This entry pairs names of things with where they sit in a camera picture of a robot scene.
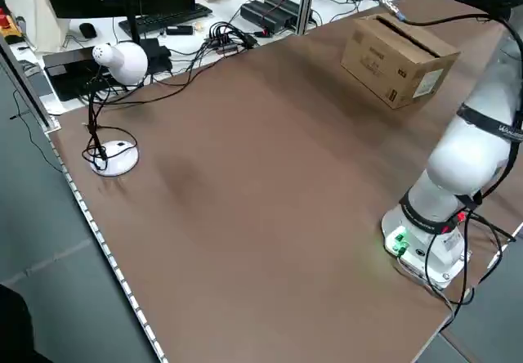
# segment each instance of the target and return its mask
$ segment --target black cable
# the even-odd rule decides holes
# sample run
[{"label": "black cable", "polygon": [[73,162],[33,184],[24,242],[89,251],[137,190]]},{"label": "black cable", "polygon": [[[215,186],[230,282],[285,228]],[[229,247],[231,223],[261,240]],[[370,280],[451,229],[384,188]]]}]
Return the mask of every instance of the black cable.
[{"label": "black cable", "polygon": [[116,31],[114,30],[114,17],[113,17],[113,35],[114,35],[114,39],[116,40],[116,43],[118,44],[119,43],[118,36],[116,36]]},{"label": "black cable", "polygon": [[169,60],[171,62],[192,62],[193,61],[192,59],[171,59],[170,57],[169,57]]},{"label": "black cable", "polygon": [[354,3],[354,8],[350,11],[346,11],[344,13],[338,13],[336,14],[333,18],[330,19],[329,23],[333,22],[335,18],[339,17],[339,16],[348,16],[350,15],[351,13],[354,13],[355,11],[357,12],[358,9],[360,7],[360,4],[359,3]]},{"label": "black cable", "polygon": [[82,40],[82,43],[81,43],[80,40],[78,40],[72,34],[68,34],[67,36],[65,36],[65,41],[66,41],[65,46],[62,46],[62,47],[67,48],[69,46],[69,40],[74,40],[81,48],[85,48],[85,46],[82,43],[89,42],[89,40]]},{"label": "black cable", "polygon": [[172,48],[168,48],[168,50],[170,52],[175,52],[176,54],[185,55],[185,56],[194,55],[196,52],[199,51],[199,49],[198,49],[198,50],[196,50],[194,52],[180,52],[180,51],[177,51],[177,50],[173,50]]},{"label": "black cable", "polygon": [[[166,98],[171,97],[171,96],[175,96],[176,94],[178,94],[178,93],[182,92],[183,90],[185,90],[199,75],[201,75],[204,71],[212,68],[219,61],[222,61],[223,59],[226,59],[226,58],[228,58],[230,56],[233,56],[233,55],[237,55],[237,54],[239,54],[239,53],[241,53],[243,51],[246,51],[246,50],[254,47],[253,43],[256,42],[256,39],[254,39],[252,36],[246,34],[241,29],[238,29],[237,27],[233,26],[230,23],[238,15],[238,13],[239,13],[239,9],[231,17],[229,22],[219,21],[219,22],[211,25],[211,27],[209,29],[208,40],[203,42],[203,44],[200,47],[200,49],[195,52],[193,60],[190,62],[189,66],[188,66],[188,68],[186,70],[188,72],[189,76],[188,76],[187,80],[184,83],[164,83],[164,82],[160,82],[160,83],[163,83],[163,84],[168,85],[170,87],[179,87],[179,89],[177,89],[174,92],[170,92],[170,93],[168,93],[166,95],[155,97],[154,99],[150,99],[150,100],[147,100],[147,101],[123,101],[123,99],[129,97],[136,90],[136,89],[134,89],[133,91],[129,92],[127,95],[125,95],[123,97],[120,97],[119,99],[117,99],[115,101],[109,101],[106,104],[108,104],[108,105],[123,105],[123,106],[131,107],[131,106],[134,106],[134,105],[149,104],[149,103],[152,103],[152,102],[156,102],[156,101],[160,101],[160,100],[166,99]],[[235,43],[239,47],[242,47],[243,50],[235,52],[235,53],[233,53],[231,55],[227,55],[227,56],[224,55],[219,60],[217,60],[217,61],[213,62],[212,64],[210,64],[210,65],[200,69],[200,66],[202,64],[202,59],[210,51],[213,51],[213,47],[211,46],[211,43],[213,43],[213,41],[217,41],[217,40],[224,40],[224,38],[229,40],[231,43]],[[196,74],[193,74],[194,69],[199,69],[199,71]]]},{"label": "black cable", "polygon": [[494,265],[483,275],[483,277],[480,278],[480,283],[487,280],[489,278],[489,276],[492,274],[492,272],[496,270],[496,268],[499,266],[499,264],[503,260],[503,246],[501,245],[499,236],[496,233],[494,226],[486,218],[484,218],[484,217],[482,217],[482,218],[486,222],[486,225],[489,227],[490,232],[492,233],[492,235],[496,241],[496,245],[498,246],[499,255],[498,255],[498,259],[496,259],[496,262],[494,263]]},{"label": "black cable", "polygon": [[324,19],[321,18],[319,12],[317,12],[317,11],[314,10],[313,8],[311,8],[311,11],[312,11],[313,13],[315,13],[315,14],[318,16],[318,19],[320,20],[320,26],[323,25],[323,24],[324,24]]},{"label": "black cable", "polygon": [[491,230],[494,230],[494,232],[502,235],[503,237],[505,237],[510,242],[516,242],[516,238],[514,238],[514,236],[510,235],[508,232],[506,232],[505,230],[499,228],[498,226],[495,226],[493,223],[489,222],[483,216],[481,216],[481,215],[479,215],[477,213],[473,213],[472,216],[471,216],[471,219],[474,220],[475,222],[479,222],[479,223],[487,226]]},{"label": "black cable", "polygon": [[45,160],[46,163],[48,163],[54,170],[58,171],[59,173],[62,172],[61,169],[58,169],[57,167],[55,167],[50,161],[49,159],[46,157],[46,155],[43,153],[43,150],[40,146],[38,146],[38,144],[36,142],[34,142],[33,140],[33,133],[31,132],[31,128],[29,127],[29,125],[27,124],[27,122],[25,122],[25,119],[24,119],[24,116],[23,114],[20,112],[20,104],[18,104],[18,100],[16,99],[16,93],[18,93],[18,91],[15,89],[15,91],[13,92],[13,99],[16,103],[16,110],[17,110],[17,116],[18,118],[22,119],[22,122],[24,123],[25,127],[27,128],[27,133],[29,134],[29,140],[31,141],[31,143],[40,151],[40,154],[42,155],[43,159]]},{"label": "black cable", "polygon": [[[95,83],[99,78],[101,77],[101,66],[98,69],[98,72],[96,73],[96,77],[91,81],[91,85],[93,86],[93,83]],[[87,162],[91,163],[98,171],[105,171],[107,169],[108,160],[119,156],[123,154],[124,152],[138,147],[138,140],[127,130],[123,128],[117,128],[115,126],[103,126],[98,124],[98,117],[103,110],[103,108],[110,104],[108,103],[108,99],[110,97],[110,89],[107,91],[107,95],[105,96],[105,99],[100,103],[100,106],[98,108],[98,111],[95,111],[94,109],[94,97],[96,95],[96,92],[94,89],[91,89],[91,94],[89,96],[89,104],[88,104],[88,114],[89,114],[89,123],[87,124],[87,129],[89,133],[91,134],[91,137],[87,141],[86,148],[82,151],[82,157]],[[100,138],[97,135],[97,132],[104,129],[110,129],[110,130],[116,130],[119,132],[123,132],[127,134],[133,141],[131,146],[127,146],[126,148],[122,149],[121,151],[117,152],[114,155],[108,156],[105,153],[105,147],[101,144]],[[98,159],[101,159],[105,162],[104,167],[100,167],[98,163],[96,162]]]},{"label": "black cable", "polygon": [[[467,214],[467,217],[465,218],[465,222],[463,223],[463,240],[464,240],[463,253],[464,253],[465,258],[463,259],[463,286],[461,288],[461,295],[459,296],[458,304],[456,305],[456,309],[454,310],[454,318],[452,320],[448,321],[441,328],[441,331],[447,329],[450,326],[450,324],[452,324],[454,322],[456,316],[459,313],[459,310],[461,310],[461,307],[463,305],[463,301],[465,299],[465,293],[467,292],[467,277],[468,277],[468,269],[467,269],[468,268],[468,260],[467,260],[467,256],[468,256],[468,223],[470,222],[470,219],[471,219],[471,212],[469,212]],[[425,261],[425,274],[427,275],[427,279],[428,279],[428,271],[427,271],[428,255],[426,256],[425,259],[426,259],[426,261]]]}]

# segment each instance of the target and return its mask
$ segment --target keyboard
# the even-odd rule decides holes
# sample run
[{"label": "keyboard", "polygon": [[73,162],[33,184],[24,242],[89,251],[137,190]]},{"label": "keyboard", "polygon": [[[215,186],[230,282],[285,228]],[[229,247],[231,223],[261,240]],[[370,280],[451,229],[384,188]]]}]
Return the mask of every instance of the keyboard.
[{"label": "keyboard", "polygon": [[[172,14],[158,14],[153,16],[141,16],[136,18],[139,34],[146,34],[147,32],[154,32],[165,29],[168,26],[183,24],[184,22],[196,20],[208,16],[212,10],[204,5],[196,3],[194,10],[179,11]],[[129,28],[129,21],[121,21],[118,23],[128,36],[131,36],[131,29]]]}]

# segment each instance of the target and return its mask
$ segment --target gray floor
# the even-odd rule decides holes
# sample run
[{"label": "gray floor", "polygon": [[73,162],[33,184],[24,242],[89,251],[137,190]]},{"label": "gray floor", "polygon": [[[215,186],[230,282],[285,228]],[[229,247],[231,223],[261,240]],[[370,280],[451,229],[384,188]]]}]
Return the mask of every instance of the gray floor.
[{"label": "gray floor", "polygon": [[477,289],[474,303],[449,327],[453,340],[480,363],[523,361],[523,240],[511,244],[495,274]]},{"label": "gray floor", "polygon": [[[0,283],[25,298],[37,349],[55,363],[158,361],[63,175],[45,163],[20,119],[9,119],[12,91],[0,69]],[[55,162],[33,116],[24,118]]]},{"label": "gray floor", "polygon": [[438,335],[418,359],[417,363],[467,363],[449,342]]}]

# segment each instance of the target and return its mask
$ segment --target white lamp shade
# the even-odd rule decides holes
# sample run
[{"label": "white lamp shade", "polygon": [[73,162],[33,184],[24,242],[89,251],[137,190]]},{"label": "white lamp shade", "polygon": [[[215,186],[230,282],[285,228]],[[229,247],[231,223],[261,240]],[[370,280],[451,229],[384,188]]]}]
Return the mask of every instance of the white lamp shade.
[{"label": "white lamp shade", "polygon": [[92,49],[92,57],[98,65],[107,66],[122,85],[136,85],[147,73],[147,55],[135,43],[120,43],[114,47],[101,44]]}]

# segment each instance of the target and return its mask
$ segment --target white desk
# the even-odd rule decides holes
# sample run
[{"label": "white desk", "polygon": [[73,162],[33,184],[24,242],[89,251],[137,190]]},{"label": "white desk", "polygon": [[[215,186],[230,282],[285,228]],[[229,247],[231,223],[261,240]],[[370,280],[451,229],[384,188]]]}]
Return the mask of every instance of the white desk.
[{"label": "white desk", "polygon": [[[165,36],[165,37],[159,37],[159,42],[161,45],[166,46],[167,48],[171,48],[174,50],[177,50],[179,52],[194,52],[198,50],[203,42],[203,40],[207,37],[209,27],[214,24],[217,21],[223,20],[223,21],[229,21],[232,16],[239,10],[239,7],[247,2],[248,0],[220,0],[219,2],[215,3],[208,3],[204,0],[196,0],[198,3],[202,3],[204,6],[209,7],[212,9],[212,15],[206,18],[202,18],[199,20],[192,21],[193,24],[199,23],[201,31],[195,32],[194,35],[191,36]],[[350,14],[354,13],[353,9],[355,9],[355,5],[353,3],[344,3],[346,0],[313,0],[312,2],[312,9],[315,11],[313,12],[314,18],[320,23],[323,22],[324,24],[331,21],[333,17],[336,16],[335,20],[339,20],[343,18],[344,16],[348,16],[349,14],[343,14],[351,12]],[[375,2],[364,0],[360,6],[359,10],[363,11],[366,9],[369,9],[370,7],[376,6]],[[79,32],[79,25],[83,22],[90,22],[94,25],[97,36],[96,38],[93,38],[87,42],[82,42],[82,46],[84,47],[92,47],[97,44],[102,43],[116,43],[116,37],[119,41],[122,40],[128,40],[129,37],[120,29],[118,26],[118,22],[121,20],[125,20],[123,17],[117,17],[117,18],[95,18],[95,19],[85,19],[85,20],[72,20],[70,24],[70,31],[69,34],[72,34],[74,37],[76,37],[78,40],[82,41],[84,40],[83,36]],[[257,30],[260,30],[256,25],[244,20],[240,16],[236,16],[233,20],[233,24],[237,26],[238,28],[242,29],[245,32],[254,32]],[[284,32],[280,35],[274,36],[273,38],[262,38],[259,39],[258,42],[260,44],[267,44],[274,42],[275,40],[284,38],[286,36],[289,36],[292,34],[291,31]],[[157,38],[159,36],[159,33],[150,33],[147,34],[148,38]],[[40,66],[43,68],[43,54],[34,54],[30,50],[24,50],[22,52],[18,51],[18,47],[23,46],[24,44],[15,44],[11,46],[11,49],[13,53],[15,54],[16,59],[21,60],[25,59],[27,61],[32,61],[34,63],[39,63]],[[65,50],[74,50],[79,49],[81,46],[78,45],[74,40],[69,40],[69,43],[67,45],[67,48]],[[212,63],[214,61],[217,61],[221,56],[217,54],[209,54],[204,57],[202,65],[206,65],[208,63]],[[189,62],[187,61],[190,59],[190,56],[181,56],[177,55],[176,53],[172,53],[172,59],[174,60],[172,63],[172,71],[173,73],[176,73],[178,71],[183,70],[185,67],[189,65]],[[158,78],[165,78],[168,75],[164,75],[163,77],[158,76]],[[73,99],[71,101],[66,102],[60,102],[58,98],[56,97],[55,100],[52,100],[52,98],[47,98],[46,100],[42,100],[42,103],[46,106],[47,110],[51,114],[63,114],[64,112],[68,110],[74,110],[76,108],[84,106],[84,104],[79,101],[78,99]]]}]

